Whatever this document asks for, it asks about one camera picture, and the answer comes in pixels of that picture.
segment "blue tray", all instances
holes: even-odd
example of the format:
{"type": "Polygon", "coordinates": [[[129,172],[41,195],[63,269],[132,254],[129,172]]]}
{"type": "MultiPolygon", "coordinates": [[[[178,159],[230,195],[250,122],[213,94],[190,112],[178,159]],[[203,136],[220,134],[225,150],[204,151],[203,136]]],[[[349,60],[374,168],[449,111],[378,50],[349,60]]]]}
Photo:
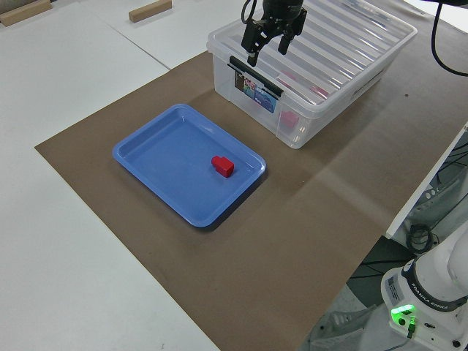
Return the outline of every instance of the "blue tray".
{"type": "Polygon", "coordinates": [[[114,158],[195,227],[212,224],[265,172],[265,160],[188,105],[174,105],[123,139],[114,158]],[[234,162],[225,178],[213,156],[234,162]]]}

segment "transparent plastic storage box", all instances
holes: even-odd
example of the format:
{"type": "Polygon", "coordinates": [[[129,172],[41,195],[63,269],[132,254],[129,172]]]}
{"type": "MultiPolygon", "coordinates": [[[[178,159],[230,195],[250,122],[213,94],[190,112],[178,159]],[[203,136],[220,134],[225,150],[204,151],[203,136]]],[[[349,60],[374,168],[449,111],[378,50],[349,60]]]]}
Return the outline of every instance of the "transparent plastic storage box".
{"type": "MultiPolygon", "coordinates": [[[[273,39],[256,67],[241,47],[240,20],[209,34],[216,92],[291,148],[300,148],[388,68],[417,31],[359,0],[305,0],[306,23],[287,54],[273,39]]],[[[254,18],[259,19],[262,11],[254,18]]]]}

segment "green light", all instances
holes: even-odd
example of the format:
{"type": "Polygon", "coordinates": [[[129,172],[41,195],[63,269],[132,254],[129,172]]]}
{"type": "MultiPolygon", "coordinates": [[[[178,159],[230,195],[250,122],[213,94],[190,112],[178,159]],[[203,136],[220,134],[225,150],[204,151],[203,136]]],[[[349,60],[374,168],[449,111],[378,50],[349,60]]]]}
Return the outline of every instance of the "green light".
{"type": "Polygon", "coordinates": [[[414,305],[404,305],[402,307],[396,307],[395,309],[392,309],[391,313],[392,314],[400,314],[400,313],[408,314],[408,312],[411,312],[413,309],[415,309],[414,305]]]}

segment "red toy block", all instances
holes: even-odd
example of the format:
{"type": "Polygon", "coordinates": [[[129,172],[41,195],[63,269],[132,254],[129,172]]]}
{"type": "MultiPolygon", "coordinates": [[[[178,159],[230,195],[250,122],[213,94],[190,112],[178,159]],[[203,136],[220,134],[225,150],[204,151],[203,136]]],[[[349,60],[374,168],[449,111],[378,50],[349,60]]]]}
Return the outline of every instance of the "red toy block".
{"type": "Polygon", "coordinates": [[[215,156],[211,159],[211,164],[219,174],[229,178],[234,171],[234,164],[226,157],[215,156]]]}

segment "brown paper sheet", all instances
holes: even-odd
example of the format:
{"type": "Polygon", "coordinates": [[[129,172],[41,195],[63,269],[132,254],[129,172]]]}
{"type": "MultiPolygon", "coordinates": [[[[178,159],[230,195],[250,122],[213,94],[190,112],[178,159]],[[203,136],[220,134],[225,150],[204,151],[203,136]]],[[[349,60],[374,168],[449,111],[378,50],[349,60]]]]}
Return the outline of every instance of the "brown paper sheet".
{"type": "MultiPolygon", "coordinates": [[[[223,351],[295,350],[468,119],[468,80],[430,56],[432,17],[375,2],[419,35],[300,150],[214,92],[208,53],[37,146],[223,351]],[[264,182],[211,232],[187,224],[111,156],[176,103],[267,162],[264,182]]],[[[466,36],[444,23],[439,32],[448,61],[466,63],[466,36]]]]}

